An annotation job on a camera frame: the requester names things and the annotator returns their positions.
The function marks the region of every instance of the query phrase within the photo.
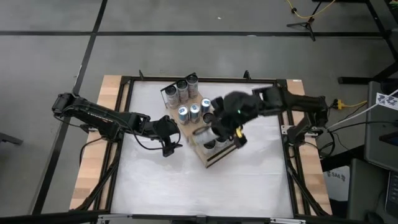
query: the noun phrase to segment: wire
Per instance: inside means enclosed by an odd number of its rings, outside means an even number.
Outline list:
[[[333,106],[333,104],[334,104],[334,103],[331,103],[330,106],[328,107],[328,119],[329,119],[331,107]]]
[[[337,133],[333,133],[333,134],[336,135],[337,141],[340,143],[340,146],[343,146],[347,151],[350,151],[350,150],[351,150],[351,149],[348,149],[345,145],[343,145],[343,143],[341,143],[341,141],[340,141],[340,136],[339,136]]]
[[[388,99],[390,96],[392,96],[392,95],[394,95],[394,94],[396,94],[396,93],[398,93],[398,89],[396,89],[396,90],[393,91],[390,95],[386,96],[384,99],[382,99],[381,101],[377,102],[376,104],[374,104],[373,106],[369,107],[368,109],[366,109],[366,110],[360,112],[359,114],[354,115],[354,116],[352,116],[352,117],[350,117],[350,118],[347,118],[347,119],[344,119],[344,120],[342,120],[342,121],[339,121],[339,122],[337,122],[337,123],[335,123],[335,124],[333,124],[333,125],[327,127],[326,129],[329,130],[330,128],[332,128],[332,127],[334,127],[334,126],[336,126],[336,125],[339,125],[339,124],[341,124],[341,123],[344,123],[344,122],[346,122],[346,121],[349,121],[349,120],[351,120],[351,119],[353,119],[353,118],[356,118],[357,116],[359,116],[359,115],[361,115],[361,114],[364,114],[364,113],[368,112],[369,110],[371,110],[371,109],[373,109],[375,106],[381,104],[381,103],[384,102],[386,99]]]
[[[310,143],[310,142],[304,142],[305,144],[309,144],[309,145],[311,145],[311,146],[313,146],[313,147],[315,147],[316,149],[318,149],[318,151],[319,151],[319,148],[318,148],[318,146],[316,146],[316,145],[314,145],[314,144],[312,144],[312,143]]]
[[[362,108],[362,107],[364,107],[364,106],[366,106],[366,103],[365,103],[365,104],[363,104],[362,106],[360,106],[359,108],[357,108],[356,110],[354,110],[354,112],[350,113],[350,114],[349,114],[349,115],[347,115],[345,118],[343,118],[343,119],[339,120],[338,122],[340,122],[340,121],[342,121],[342,120],[344,120],[344,119],[347,119],[349,116],[351,116],[351,115],[355,114],[355,112],[357,112],[359,109],[361,109],[361,108]]]
[[[398,124],[398,121],[364,121],[364,122],[359,122],[359,123],[355,123],[355,124],[346,125],[346,126],[334,129],[334,130],[329,131],[329,132],[333,133],[333,132],[338,131],[338,130],[343,129],[343,128],[349,128],[349,127],[357,126],[357,125],[360,125],[360,124],[373,124],[373,123]]]
[[[343,107],[356,107],[356,106],[362,105],[362,104],[367,103],[367,102],[368,102],[368,101],[365,100],[365,101],[362,101],[362,102],[357,103],[357,104],[355,104],[355,105],[344,105]]]
[[[325,156],[320,156],[321,159],[327,158],[329,156],[331,156],[333,154],[333,152],[335,151],[336,148],[336,142],[335,142],[335,137],[333,136],[332,132],[328,131],[330,137],[331,137],[331,142],[329,142],[328,144],[324,145],[322,148],[319,149],[319,152],[322,152],[322,150],[324,150],[325,148],[331,146],[330,152],[325,155]]]
[[[180,142],[180,140],[181,140],[181,132],[180,132],[180,129],[178,128],[178,126],[177,126],[177,129],[178,129],[178,141],[174,144],[174,146],[177,145],[177,144]],[[163,149],[163,147],[158,147],[158,148],[148,148],[148,147],[145,147],[145,146],[138,140],[137,135],[136,135],[134,132],[133,132],[132,135],[133,135],[134,138],[136,139],[137,143],[138,143],[141,147],[143,147],[144,149],[147,149],[147,150],[158,150],[158,149]]]
[[[65,124],[67,124],[67,125],[80,128],[79,125],[75,125],[75,124],[68,123],[68,122],[64,121],[63,119],[60,119],[60,118],[56,117],[55,115],[54,115],[54,118],[57,119],[57,120],[59,120],[59,121],[61,121],[61,122],[63,122],[63,123],[65,123]]]
[[[88,145],[91,144],[91,143],[94,143],[94,142],[96,142],[96,141],[101,140],[102,138],[103,138],[103,137],[100,137],[100,138],[98,138],[98,139],[94,139],[94,140],[92,140],[92,141],[89,141],[88,143],[84,144],[83,147],[81,147],[81,149],[80,149],[79,165],[81,164],[81,160],[83,159],[83,152],[85,151],[85,147],[88,146]]]
[[[286,0],[288,2],[288,4],[290,5],[290,9],[294,9],[292,3],[290,2],[290,0]],[[327,9],[329,6],[331,6],[336,0],[333,0],[331,3],[329,3],[327,6],[325,6],[323,9],[319,10],[319,12],[312,14],[311,16],[300,16],[297,13],[297,10],[294,11],[294,14],[296,14],[297,17],[301,18],[301,19],[309,19],[312,17],[315,17],[316,15],[320,14],[321,12],[323,12],[325,9]]]

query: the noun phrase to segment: white table surface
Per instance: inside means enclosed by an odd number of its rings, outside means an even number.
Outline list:
[[[168,114],[160,89],[169,82],[134,82],[130,111],[157,120]],[[210,99],[231,91],[251,93],[267,86],[250,83],[199,83]],[[183,147],[164,158],[124,138],[111,213],[292,218],[287,173],[276,116],[244,126],[248,143],[205,168],[182,136]],[[160,143],[139,140],[147,147]]]

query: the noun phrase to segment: table leg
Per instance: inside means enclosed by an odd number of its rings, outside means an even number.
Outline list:
[[[364,148],[365,146],[358,146],[349,151],[342,152],[340,154],[327,157],[321,160],[322,171],[326,172],[332,169],[336,169],[342,166],[349,166],[352,159],[364,159]]]
[[[385,68],[383,71],[375,75],[373,78],[338,77],[338,83],[367,85],[370,81],[381,82],[388,80],[387,78],[393,75],[395,72],[398,72],[398,62],[394,62],[392,65]]]

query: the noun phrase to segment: black tripod stand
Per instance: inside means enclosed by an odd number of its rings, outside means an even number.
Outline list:
[[[308,19],[307,22],[298,22],[298,23],[294,23],[294,24],[287,24],[287,27],[293,27],[293,26],[302,26],[304,27],[306,30],[308,30],[310,32],[310,37],[312,39],[312,41],[315,41],[315,36],[313,34],[312,31],[312,27],[311,27],[311,23],[314,21],[313,15],[317,12],[319,6],[321,6],[321,1],[318,3],[317,7],[315,8],[315,10],[312,12],[311,17]],[[296,8],[292,9],[292,13],[295,13],[297,11]]]

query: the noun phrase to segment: concrete floor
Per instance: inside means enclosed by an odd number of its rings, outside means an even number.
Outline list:
[[[372,2],[384,25],[393,27],[384,2]],[[302,15],[316,6],[311,1],[293,3]],[[91,31],[100,5],[101,0],[3,0],[0,30]],[[106,6],[100,30],[290,32],[296,30],[285,25],[300,21],[286,2],[277,0],[113,0]],[[313,29],[377,31],[364,4],[347,3],[336,3],[316,17]],[[51,106],[57,93],[72,89],[88,39],[0,36],[0,132],[24,140],[18,147],[0,144],[0,216],[30,211],[59,125]],[[302,79],[308,95],[353,104],[366,99],[367,87],[339,85],[336,78],[371,77],[392,62],[380,38],[317,38],[312,42],[308,37],[97,37],[80,95],[96,101],[103,75],[137,75],[139,69],[145,75],[197,72],[201,77],[241,77],[249,70],[253,78]],[[330,122],[350,112],[332,111]],[[340,133],[347,147],[363,143],[363,126]],[[69,128],[44,212],[68,210],[85,141],[83,131]],[[328,136],[322,136],[318,145],[328,141]],[[336,152],[342,150],[338,145]]]

